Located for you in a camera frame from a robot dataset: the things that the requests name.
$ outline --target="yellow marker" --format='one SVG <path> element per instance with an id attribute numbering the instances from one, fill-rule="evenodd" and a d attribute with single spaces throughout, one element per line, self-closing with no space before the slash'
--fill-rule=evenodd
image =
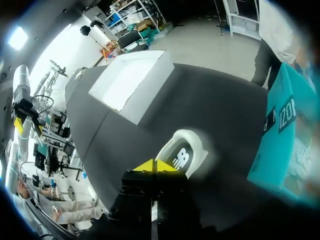
<path id="1" fill-rule="evenodd" d="M 18 130 L 18 133 L 21 135 L 23 133 L 23 131 L 24 131 L 24 126 L 22 124 L 21 119 L 16 117 L 13 125 Z"/>
<path id="2" fill-rule="evenodd" d="M 162 172 L 162 171 L 176 172 L 177 171 L 172 166 L 169 166 L 164 161 L 161 161 L 159 159 L 156 160 L 156 165 L 157 165 L 158 172 Z"/>
<path id="3" fill-rule="evenodd" d="M 148 171 L 148 172 L 152 172 L 152 166 L 154 164 L 154 160 L 150 159 L 149 161 L 146 161 L 144 164 L 136 167 L 135 169 L 133 169 L 133 171 Z"/>
<path id="4" fill-rule="evenodd" d="M 42 136 L 42 134 L 43 134 L 43 126 L 39 126 L 39 129 L 41 131 L 41 135 L 40 136 Z"/>

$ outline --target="black chair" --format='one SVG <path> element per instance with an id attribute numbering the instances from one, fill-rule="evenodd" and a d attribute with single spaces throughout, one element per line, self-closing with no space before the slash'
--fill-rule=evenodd
<path id="1" fill-rule="evenodd" d="M 148 50 L 149 47 L 144 40 L 144 38 L 141 36 L 141 34 L 138 32 L 138 30 L 134 29 L 122 37 L 118 38 L 116 42 L 118 43 L 119 47 L 122 49 L 123 52 L 125 52 L 125 48 L 129 47 L 130 45 L 134 44 L 136 41 L 142 40 L 144 44 L 138 45 L 135 48 L 130 50 L 130 53 L 132 52 L 138 52 L 143 50 Z"/>

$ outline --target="person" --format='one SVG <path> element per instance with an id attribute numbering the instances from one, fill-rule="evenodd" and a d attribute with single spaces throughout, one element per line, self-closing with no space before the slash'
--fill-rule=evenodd
<path id="1" fill-rule="evenodd" d="M 273 86 L 282 62 L 292 65 L 299 51 L 299 40 L 284 13 L 268 0 L 259 0 L 259 34 L 261 39 L 255 57 L 252 83 L 263 86 L 270 70 L 268 89 Z"/>
<path id="2" fill-rule="evenodd" d="M 17 192 L 25 200 L 35 198 L 46 214 L 58 224 L 74 224 L 91 218 L 99 219 L 105 210 L 96 207 L 94 201 L 50 201 L 51 189 L 30 191 L 26 184 L 18 180 Z"/>

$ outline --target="black table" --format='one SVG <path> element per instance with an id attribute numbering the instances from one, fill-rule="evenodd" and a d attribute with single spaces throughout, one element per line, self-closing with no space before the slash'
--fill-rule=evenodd
<path id="1" fill-rule="evenodd" d="M 205 132 L 219 155 L 218 165 L 205 177 L 190 178 L 204 227 L 230 227 L 269 199 L 247 181 L 264 128 L 265 89 L 215 70 L 175 64 L 134 125 L 88 94 L 104 69 L 91 68 L 79 81 L 71 80 L 66 100 L 76 150 L 107 208 L 118 195 L 124 171 L 155 158 L 178 129 Z"/>

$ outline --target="new balance logo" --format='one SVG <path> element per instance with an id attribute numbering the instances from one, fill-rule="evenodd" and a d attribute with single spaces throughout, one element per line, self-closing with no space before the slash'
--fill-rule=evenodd
<path id="1" fill-rule="evenodd" d="M 182 148 L 177 154 L 176 158 L 173 160 L 174 168 L 179 171 L 180 168 L 183 168 L 189 160 L 189 154 L 185 148 Z"/>

